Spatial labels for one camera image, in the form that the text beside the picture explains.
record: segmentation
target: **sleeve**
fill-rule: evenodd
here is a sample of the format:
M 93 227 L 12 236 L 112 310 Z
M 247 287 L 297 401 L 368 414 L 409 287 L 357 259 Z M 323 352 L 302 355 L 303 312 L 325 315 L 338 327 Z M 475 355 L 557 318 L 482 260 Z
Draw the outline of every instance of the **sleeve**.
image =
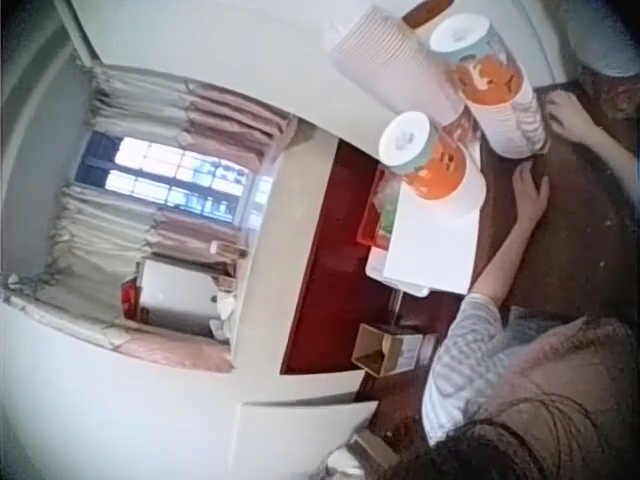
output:
M 436 353 L 427 381 L 422 417 L 430 444 L 464 423 L 467 405 L 476 396 L 473 385 L 480 372 L 491 370 L 487 352 L 502 331 L 495 304 L 483 295 L 467 295 Z

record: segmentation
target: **window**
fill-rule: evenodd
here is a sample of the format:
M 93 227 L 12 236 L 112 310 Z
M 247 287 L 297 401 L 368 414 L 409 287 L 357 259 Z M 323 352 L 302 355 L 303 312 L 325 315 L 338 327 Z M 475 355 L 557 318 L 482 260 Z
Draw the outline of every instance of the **window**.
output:
M 76 181 L 239 225 L 253 175 L 224 159 L 94 133 Z

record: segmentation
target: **white lid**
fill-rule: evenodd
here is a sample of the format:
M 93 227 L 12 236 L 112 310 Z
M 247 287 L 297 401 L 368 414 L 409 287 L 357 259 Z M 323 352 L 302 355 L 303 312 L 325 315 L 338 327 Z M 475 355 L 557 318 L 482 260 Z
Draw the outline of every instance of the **white lid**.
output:
M 443 20 L 435 28 L 429 38 L 429 47 L 439 53 L 455 52 L 476 43 L 489 28 L 491 22 L 482 15 L 458 13 Z
M 378 154 L 387 167 L 397 167 L 412 160 L 425 147 L 431 122 L 421 112 L 405 112 L 394 118 L 380 137 Z

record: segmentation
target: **pink curtain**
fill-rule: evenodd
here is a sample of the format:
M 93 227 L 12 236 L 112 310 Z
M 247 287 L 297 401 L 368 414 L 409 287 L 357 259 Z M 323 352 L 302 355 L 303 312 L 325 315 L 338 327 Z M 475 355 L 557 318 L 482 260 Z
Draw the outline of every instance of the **pink curtain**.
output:
M 222 158 L 257 171 L 293 138 L 297 119 L 232 90 L 97 64 L 92 126 L 117 136 Z

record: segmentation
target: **stack of paper cups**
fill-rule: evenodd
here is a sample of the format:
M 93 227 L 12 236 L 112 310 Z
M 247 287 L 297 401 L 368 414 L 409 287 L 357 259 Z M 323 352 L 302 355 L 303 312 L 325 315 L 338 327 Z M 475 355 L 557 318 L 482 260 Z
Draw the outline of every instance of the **stack of paper cups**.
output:
M 402 19 L 368 6 L 329 26 L 325 49 L 333 67 L 394 113 L 418 111 L 466 144 L 477 130 L 446 65 Z
M 438 211 L 462 216 L 477 211 L 486 183 L 468 152 L 421 112 L 397 116 L 379 144 L 380 161 Z
M 453 15 L 436 27 L 429 46 L 449 65 L 449 78 L 499 155 L 524 158 L 547 149 L 533 88 L 487 18 Z

